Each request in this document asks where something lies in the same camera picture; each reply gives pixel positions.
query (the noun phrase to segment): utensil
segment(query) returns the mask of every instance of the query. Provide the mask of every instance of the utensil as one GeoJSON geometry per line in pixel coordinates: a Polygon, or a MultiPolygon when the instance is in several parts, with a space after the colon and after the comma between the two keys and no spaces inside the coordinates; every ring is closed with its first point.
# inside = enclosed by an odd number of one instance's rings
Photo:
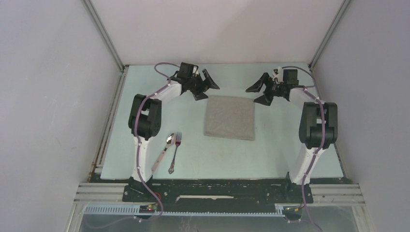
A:
{"type": "Polygon", "coordinates": [[[160,156],[158,157],[157,161],[155,161],[154,166],[152,166],[152,168],[151,168],[151,171],[152,171],[152,172],[154,172],[154,171],[157,169],[157,167],[158,167],[158,165],[160,164],[162,158],[164,158],[164,155],[165,155],[166,150],[167,150],[170,146],[174,145],[175,140],[176,140],[176,136],[175,136],[174,133],[171,133],[171,134],[167,137],[167,139],[166,139],[166,143],[167,143],[167,144],[165,145],[165,148],[164,148],[164,150],[161,152],[161,154],[160,154],[160,156]]]}
{"type": "Polygon", "coordinates": [[[172,159],[172,162],[171,162],[171,167],[168,169],[169,174],[172,174],[174,172],[176,150],[178,149],[179,145],[181,145],[181,139],[182,139],[182,133],[181,132],[176,133],[176,140],[175,140],[176,148],[175,148],[174,158],[172,159]]]}

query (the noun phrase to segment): gray cloth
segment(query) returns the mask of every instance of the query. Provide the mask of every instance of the gray cloth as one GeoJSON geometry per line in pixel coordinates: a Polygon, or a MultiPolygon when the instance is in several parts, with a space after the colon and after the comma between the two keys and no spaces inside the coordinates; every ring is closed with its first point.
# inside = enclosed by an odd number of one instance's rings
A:
{"type": "Polygon", "coordinates": [[[255,104],[252,99],[209,96],[204,134],[212,137],[255,140],[255,104]]]}

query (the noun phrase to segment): table surface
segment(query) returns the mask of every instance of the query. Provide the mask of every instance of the table surface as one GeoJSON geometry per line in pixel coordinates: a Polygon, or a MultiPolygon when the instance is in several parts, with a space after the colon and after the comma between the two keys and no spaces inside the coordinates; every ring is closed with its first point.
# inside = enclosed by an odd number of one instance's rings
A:
{"type": "MultiPolygon", "coordinates": [[[[308,69],[305,63],[263,64],[203,64],[219,85],[209,95],[254,99],[261,93],[246,93],[264,72],[272,73],[278,66],[294,65],[308,69]]],[[[174,74],[176,67],[159,66],[161,72],[174,74]]],[[[310,76],[298,72],[301,85],[313,84],[310,76]]],[[[101,179],[128,179],[134,164],[134,140],[128,128],[128,118],[135,94],[147,95],[162,87],[165,78],[152,65],[130,66],[118,105],[114,126],[101,179]]],[[[299,154],[298,130],[302,111],[284,98],[274,98],[271,106],[255,104],[255,140],[235,140],[204,135],[207,100],[195,101],[186,92],[162,106],[161,130],[147,149],[149,167],[165,146],[166,137],[182,132],[182,143],[175,160],[175,172],[168,173],[175,146],[167,150],[153,174],[155,179],[258,179],[284,178],[299,154]]],[[[311,177],[342,177],[343,172],[331,145],[321,155],[311,177]]]]}

